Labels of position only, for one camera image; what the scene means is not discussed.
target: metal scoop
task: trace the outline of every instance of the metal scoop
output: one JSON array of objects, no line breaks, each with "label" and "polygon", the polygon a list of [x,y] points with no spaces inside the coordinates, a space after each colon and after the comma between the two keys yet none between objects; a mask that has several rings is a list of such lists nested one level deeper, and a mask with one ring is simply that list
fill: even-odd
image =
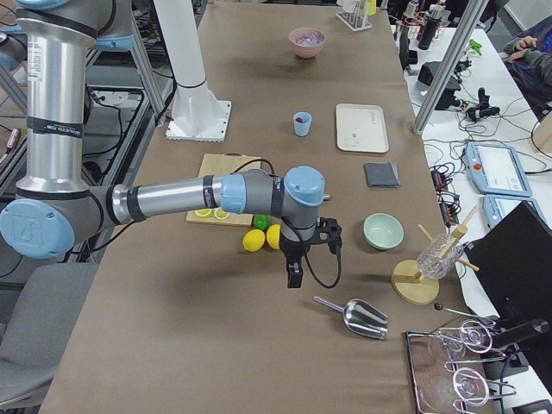
[{"label": "metal scoop", "polygon": [[360,299],[351,299],[343,307],[327,299],[314,297],[315,302],[343,314],[343,322],[355,334],[375,339],[386,339],[387,315]]}]

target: label on robot arm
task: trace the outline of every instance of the label on robot arm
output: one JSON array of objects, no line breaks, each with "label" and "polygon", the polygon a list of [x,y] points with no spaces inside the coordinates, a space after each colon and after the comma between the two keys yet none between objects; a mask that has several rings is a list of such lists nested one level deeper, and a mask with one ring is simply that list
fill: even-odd
[{"label": "label on robot arm", "polygon": [[43,47],[38,41],[28,43],[27,74],[28,80],[31,82],[42,81],[42,49]]}]

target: wooden cutting board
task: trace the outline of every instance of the wooden cutting board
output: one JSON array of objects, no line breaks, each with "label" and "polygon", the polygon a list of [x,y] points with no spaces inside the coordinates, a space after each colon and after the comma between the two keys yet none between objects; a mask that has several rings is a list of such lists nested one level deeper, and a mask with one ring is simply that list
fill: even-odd
[{"label": "wooden cutting board", "polygon": [[[255,160],[258,158],[259,157],[239,154],[204,154],[201,166],[199,167],[198,177],[203,177],[204,175],[223,175],[232,173],[239,166],[242,166],[250,160]],[[242,171],[246,171],[250,168],[260,168],[260,161],[253,162],[248,166],[243,167]],[[214,216],[201,218],[198,217],[194,211],[188,211],[186,213],[186,221],[188,223],[249,227],[251,226],[251,222],[253,221],[253,215],[230,213],[230,217],[224,220],[219,220]]]}]

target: white table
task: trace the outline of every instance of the white table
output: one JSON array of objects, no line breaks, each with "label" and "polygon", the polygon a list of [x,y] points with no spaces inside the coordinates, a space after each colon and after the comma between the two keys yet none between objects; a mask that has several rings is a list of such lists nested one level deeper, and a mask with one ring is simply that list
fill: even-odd
[{"label": "white table", "polygon": [[[416,42],[411,42],[411,49],[417,50],[418,64],[413,66],[415,74],[409,75],[405,72],[405,79],[408,84],[408,90],[411,96],[412,105],[415,112],[420,108],[423,102],[423,94],[429,88],[426,85],[417,82],[417,70],[424,62],[442,60],[446,48],[450,43],[455,30],[453,28],[445,28],[439,34],[439,38],[433,42],[429,50],[423,51],[416,47]],[[540,171],[543,169],[543,163],[547,166],[552,165],[552,160],[535,152],[531,147],[529,140],[516,141],[523,138],[528,138],[536,124],[536,117],[529,110],[529,105],[523,99],[523,96],[506,70],[501,58],[494,50],[493,45],[489,41],[486,33],[482,29],[474,30],[472,39],[482,45],[483,55],[479,56],[473,50],[467,52],[467,56],[472,62],[469,68],[469,73],[464,72],[462,75],[461,91],[455,95],[459,99],[476,102],[478,89],[482,86],[485,88],[486,94],[490,96],[490,105],[499,106],[500,113],[503,116],[508,116],[506,120],[500,118],[489,117],[485,120],[480,120],[477,125],[482,125],[486,128],[485,134],[491,134],[496,130],[496,134],[491,138],[475,137],[476,141],[488,139],[496,139],[517,149],[519,158],[523,168],[528,171]],[[452,111],[439,110],[434,111],[430,121],[423,131],[422,139],[426,143],[426,157],[430,166],[442,164],[444,162],[454,162],[456,169],[459,170],[461,163],[451,157],[449,153],[448,142],[466,140],[468,135],[466,132],[459,130],[459,118],[464,117],[463,113],[454,113]],[[463,122],[463,125],[469,124],[468,119]],[[458,154],[461,153],[462,147],[459,147]],[[536,157],[537,160],[525,156],[521,153],[530,154]],[[543,211],[544,218],[548,223],[552,223],[552,197],[549,195],[552,191],[552,178],[549,173],[529,176],[530,187],[533,191],[533,198],[539,203]],[[467,213],[476,204],[480,206],[480,200],[483,198],[479,194],[471,179],[465,173],[456,174],[451,186],[451,190],[460,194],[462,211],[459,214],[460,221],[466,217]],[[483,237],[488,232],[484,212],[480,208],[475,217],[469,222],[469,231],[463,242],[477,240]],[[467,305],[480,315],[496,315],[497,312],[491,305],[488,297],[483,292],[477,277],[474,272],[467,270],[466,275],[461,280],[462,290]],[[527,404],[538,399],[549,399],[552,397],[544,388],[541,381],[536,376],[533,369],[507,378],[510,384],[517,388],[517,395],[505,398],[505,407],[512,407]]]}]

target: person's hand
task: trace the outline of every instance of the person's hand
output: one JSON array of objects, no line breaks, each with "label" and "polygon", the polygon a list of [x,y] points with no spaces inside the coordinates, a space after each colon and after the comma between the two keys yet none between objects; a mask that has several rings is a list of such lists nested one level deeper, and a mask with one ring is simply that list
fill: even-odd
[{"label": "person's hand", "polygon": [[525,54],[527,53],[529,49],[522,49],[522,50],[518,50],[517,52],[514,52],[512,53],[509,57],[508,57],[508,61],[511,63],[513,62],[514,60],[518,60],[518,59],[521,59],[525,56]]},{"label": "person's hand", "polygon": [[536,37],[525,36],[523,39],[516,42],[514,50],[524,50],[527,48],[536,47]]}]

